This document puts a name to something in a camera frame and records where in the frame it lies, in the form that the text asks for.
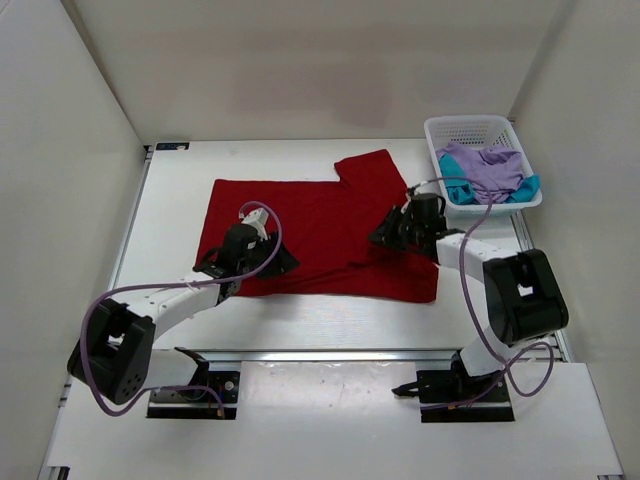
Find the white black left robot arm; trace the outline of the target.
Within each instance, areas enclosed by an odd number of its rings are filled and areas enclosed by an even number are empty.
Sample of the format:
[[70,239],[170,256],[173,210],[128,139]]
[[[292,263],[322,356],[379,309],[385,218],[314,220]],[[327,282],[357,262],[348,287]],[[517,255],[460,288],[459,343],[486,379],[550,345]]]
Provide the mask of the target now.
[[83,319],[67,371],[97,400],[121,408],[156,389],[176,389],[198,400],[211,389],[204,358],[185,347],[157,350],[155,341],[234,296],[244,281],[279,277],[298,265],[279,232],[257,223],[235,224],[178,282],[140,285],[140,297],[130,301],[118,301],[112,293],[99,299]]

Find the red t shirt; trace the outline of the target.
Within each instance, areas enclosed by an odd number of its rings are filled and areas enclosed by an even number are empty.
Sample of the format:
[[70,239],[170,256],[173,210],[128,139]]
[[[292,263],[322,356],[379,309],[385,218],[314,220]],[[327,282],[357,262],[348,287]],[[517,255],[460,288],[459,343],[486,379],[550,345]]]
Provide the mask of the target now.
[[275,211],[283,244],[298,261],[273,279],[249,278],[240,295],[338,294],[409,303],[435,301],[438,267],[427,257],[377,246],[368,239],[392,207],[405,201],[406,183],[390,153],[378,150],[334,165],[335,181],[214,182],[196,258],[221,245],[240,208],[259,201]]

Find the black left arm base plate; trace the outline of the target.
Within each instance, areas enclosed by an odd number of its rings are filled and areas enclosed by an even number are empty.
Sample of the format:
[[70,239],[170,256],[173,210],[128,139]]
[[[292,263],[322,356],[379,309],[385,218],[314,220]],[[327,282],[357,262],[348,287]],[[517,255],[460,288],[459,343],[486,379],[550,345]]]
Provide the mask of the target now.
[[237,416],[241,363],[212,359],[176,347],[158,350],[145,386],[150,389],[146,417],[162,420],[226,420]]

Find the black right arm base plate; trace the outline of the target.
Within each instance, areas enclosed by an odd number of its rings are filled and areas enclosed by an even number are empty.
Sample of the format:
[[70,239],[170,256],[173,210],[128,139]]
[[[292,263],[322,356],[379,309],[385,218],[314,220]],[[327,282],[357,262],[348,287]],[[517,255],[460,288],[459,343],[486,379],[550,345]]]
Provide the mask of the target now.
[[504,376],[502,368],[471,376],[456,352],[447,370],[419,369],[415,381],[391,392],[397,398],[417,398],[423,424],[514,422]]

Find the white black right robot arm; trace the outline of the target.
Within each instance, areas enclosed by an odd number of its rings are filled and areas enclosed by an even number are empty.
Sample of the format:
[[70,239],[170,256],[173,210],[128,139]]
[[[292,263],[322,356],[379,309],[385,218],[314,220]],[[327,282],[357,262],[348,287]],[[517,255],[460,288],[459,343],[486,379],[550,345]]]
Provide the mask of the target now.
[[454,354],[446,379],[397,387],[398,397],[445,390],[449,407],[469,404],[511,380],[513,365],[524,356],[536,349],[551,354],[548,336],[568,324],[566,303],[543,251],[501,249],[449,227],[444,200],[436,194],[410,194],[403,206],[389,211],[369,240],[456,269],[477,333]]

